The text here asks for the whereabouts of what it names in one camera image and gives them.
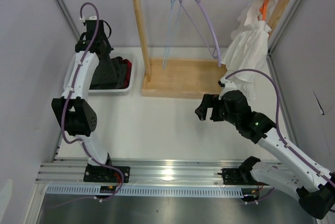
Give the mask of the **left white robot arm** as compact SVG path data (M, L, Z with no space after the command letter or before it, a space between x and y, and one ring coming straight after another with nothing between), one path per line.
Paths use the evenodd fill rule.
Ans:
M102 182L113 178L108 164L109 154L95 132L97 115L87 102L94 72L100 62L109 57L113 48L104 32L104 21L91 16L84 21L86 32L75 46L74 59L68 69L64 91L51 106L67 144L79 143L90 166L97 166L95 176Z

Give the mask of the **light blue wire hanger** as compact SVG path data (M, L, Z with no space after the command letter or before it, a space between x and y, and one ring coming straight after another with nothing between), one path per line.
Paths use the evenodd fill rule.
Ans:
M171 50L171 42L174 36L174 31L175 31L175 26L172 26L172 18L173 18L173 8L174 8L174 4L177 0L170 0L170 13L169 13L169 20L168 20L168 27L167 27L167 35L166 35L166 41L165 41L165 49L164 49L164 55L163 55L163 63L162 63L162 67L165 70L167 62L168 62L168 58L170 55L170 50ZM179 16L180 16L180 11L177 12L177 16L176 16L176 23L179 20Z

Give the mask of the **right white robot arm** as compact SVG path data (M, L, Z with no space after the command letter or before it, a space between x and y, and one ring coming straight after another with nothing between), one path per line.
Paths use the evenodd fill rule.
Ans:
M239 178L245 184L263 182L292 196L301 208L316 219L323 219L334 206L334 173L317 164L278 131L278 125L263 113L253 111L239 90L222 96L205 94L195 114L205 120L226 121L235 126L239 134L275 156L288 168L288 172L271 168L256 157L241 164Z

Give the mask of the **dark grey dotted skirt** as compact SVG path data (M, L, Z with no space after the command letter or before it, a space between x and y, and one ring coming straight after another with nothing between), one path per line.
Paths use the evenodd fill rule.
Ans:
M95 69L90 89L120 89L127 74L127 63L122 57L103 55Z

